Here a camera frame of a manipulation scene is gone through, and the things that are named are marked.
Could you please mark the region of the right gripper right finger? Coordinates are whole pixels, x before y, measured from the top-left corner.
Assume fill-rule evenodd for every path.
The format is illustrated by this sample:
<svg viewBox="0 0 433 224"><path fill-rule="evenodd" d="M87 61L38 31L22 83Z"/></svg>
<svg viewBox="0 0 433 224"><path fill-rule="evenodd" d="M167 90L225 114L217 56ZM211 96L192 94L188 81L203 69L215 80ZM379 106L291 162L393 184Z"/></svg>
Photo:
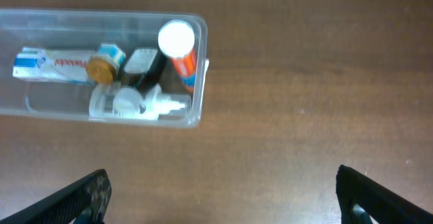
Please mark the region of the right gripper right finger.
<svg viewBox="0 0 433 224"><path fill-rule="evenodd" d="M431 213L348 166L339 166L336 195L342 224L432 222Z"/></svg>

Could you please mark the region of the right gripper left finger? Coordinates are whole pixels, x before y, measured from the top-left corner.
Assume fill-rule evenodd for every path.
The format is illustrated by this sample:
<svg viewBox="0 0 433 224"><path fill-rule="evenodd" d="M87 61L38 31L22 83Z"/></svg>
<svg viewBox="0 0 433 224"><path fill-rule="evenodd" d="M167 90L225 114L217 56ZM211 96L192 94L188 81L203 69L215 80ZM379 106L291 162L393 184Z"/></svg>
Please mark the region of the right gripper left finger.
<svg viewBox="0 0 433 224"><path fill-rule="evenodd" d="M103 223L112 193L107 172L98 169L54 194L1 220L3 224Z"/></svg>

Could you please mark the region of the white pump bottle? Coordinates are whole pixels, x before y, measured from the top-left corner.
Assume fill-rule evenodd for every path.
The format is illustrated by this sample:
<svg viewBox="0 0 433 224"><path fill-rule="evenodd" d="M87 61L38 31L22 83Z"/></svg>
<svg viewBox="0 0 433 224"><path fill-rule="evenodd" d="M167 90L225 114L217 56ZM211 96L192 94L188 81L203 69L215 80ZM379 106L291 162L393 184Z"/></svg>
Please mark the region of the white pump bottle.
<svg viewBox="0 0 433 224"><path fill-rule="evenodd" d="M161 115L185 116L190 107L190 96L165 93L159 84L141 93L132 87L113 83L94 88L89 115L104 119L158 120Z"/></svg>

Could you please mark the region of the gold lid small jar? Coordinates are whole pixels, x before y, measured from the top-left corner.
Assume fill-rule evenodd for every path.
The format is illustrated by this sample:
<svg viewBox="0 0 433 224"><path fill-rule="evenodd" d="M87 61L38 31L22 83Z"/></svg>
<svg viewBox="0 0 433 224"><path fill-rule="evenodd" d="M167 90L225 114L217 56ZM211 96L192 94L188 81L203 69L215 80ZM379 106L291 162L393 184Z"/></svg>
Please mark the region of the gold lid small jar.
<svg viewBox="0 0 433 224"><path fill-rule="evenodd" d="M96 83L109 85L116 80L125 58L126 53L116 44L102 43L87 63L87 75Z"/></svg>

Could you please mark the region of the dark bottle white cap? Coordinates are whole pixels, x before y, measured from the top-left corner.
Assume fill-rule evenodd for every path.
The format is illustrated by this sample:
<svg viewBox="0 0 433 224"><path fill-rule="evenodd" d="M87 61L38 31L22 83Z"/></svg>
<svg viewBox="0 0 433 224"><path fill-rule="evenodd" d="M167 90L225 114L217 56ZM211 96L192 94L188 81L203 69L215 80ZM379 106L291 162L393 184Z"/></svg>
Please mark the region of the dark bottle white cap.
<svg viewBox="0 0 433 224"><path fill-rule="evenodd" d="M146 93L159 82L166 63L167 58L158 48L138 48L123 67L121 85Z"/></svg>

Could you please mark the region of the white Panadol box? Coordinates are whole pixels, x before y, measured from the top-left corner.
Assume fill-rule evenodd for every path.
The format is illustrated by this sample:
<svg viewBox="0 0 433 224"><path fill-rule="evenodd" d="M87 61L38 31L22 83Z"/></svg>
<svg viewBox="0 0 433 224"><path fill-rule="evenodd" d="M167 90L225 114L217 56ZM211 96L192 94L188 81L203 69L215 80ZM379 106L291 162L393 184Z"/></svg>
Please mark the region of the white Panadol box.
<svg viewBox="0 0 433 224"><path fill-rule="evenodd" d="M14 60L12 75L30 82L94 85L86 67L93 51L23 47Z"/></svg>

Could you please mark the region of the orange tablet tube white cap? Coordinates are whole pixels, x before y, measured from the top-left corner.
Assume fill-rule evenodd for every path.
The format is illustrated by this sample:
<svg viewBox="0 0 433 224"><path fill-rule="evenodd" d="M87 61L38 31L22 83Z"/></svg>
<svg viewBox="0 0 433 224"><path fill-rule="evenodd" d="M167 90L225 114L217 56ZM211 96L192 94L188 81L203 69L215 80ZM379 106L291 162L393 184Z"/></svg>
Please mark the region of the orange tablet tube white cap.
<svg viewBox="0 0 433 224"><path fill-rule="evenodd" d="M195 34L191 25L182 20L167 22L158 33L158 46L172 62L184 87L193 93L196 81L197 57Z"/></svg>

